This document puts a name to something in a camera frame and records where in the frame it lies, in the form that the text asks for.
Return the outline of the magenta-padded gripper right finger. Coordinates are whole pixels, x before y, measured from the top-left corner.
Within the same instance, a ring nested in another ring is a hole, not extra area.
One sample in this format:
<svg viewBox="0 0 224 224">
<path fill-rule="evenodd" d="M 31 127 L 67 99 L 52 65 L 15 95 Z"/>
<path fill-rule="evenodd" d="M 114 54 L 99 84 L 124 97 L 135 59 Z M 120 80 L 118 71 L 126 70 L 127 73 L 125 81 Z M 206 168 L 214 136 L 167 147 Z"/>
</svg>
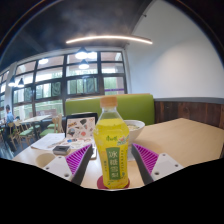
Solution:
<svg viewBox="0 0 224 224">
<path fill-rule="evenodd" d="M 144 184 L 150 184 L 183 169 L 183 166 L 167 153 L 157 154 L 135 143 L 132 144 L 131 153 L 137 162 Z"/>
</svg>

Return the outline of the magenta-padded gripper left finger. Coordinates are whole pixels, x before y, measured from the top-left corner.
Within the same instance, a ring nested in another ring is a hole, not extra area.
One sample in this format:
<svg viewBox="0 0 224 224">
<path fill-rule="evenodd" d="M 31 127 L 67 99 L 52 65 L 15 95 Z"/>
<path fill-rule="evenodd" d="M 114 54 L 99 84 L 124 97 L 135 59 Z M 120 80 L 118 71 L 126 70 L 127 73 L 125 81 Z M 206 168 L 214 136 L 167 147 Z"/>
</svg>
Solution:
<svg viewBox="0 0 224 224">
<path fill-rule="evenodd" d="M 44 167 L 44 170 L 80 185 L 92 154 L 92 145 L 89 144 L 67 156 L 57 156 Z"/>
</svg>

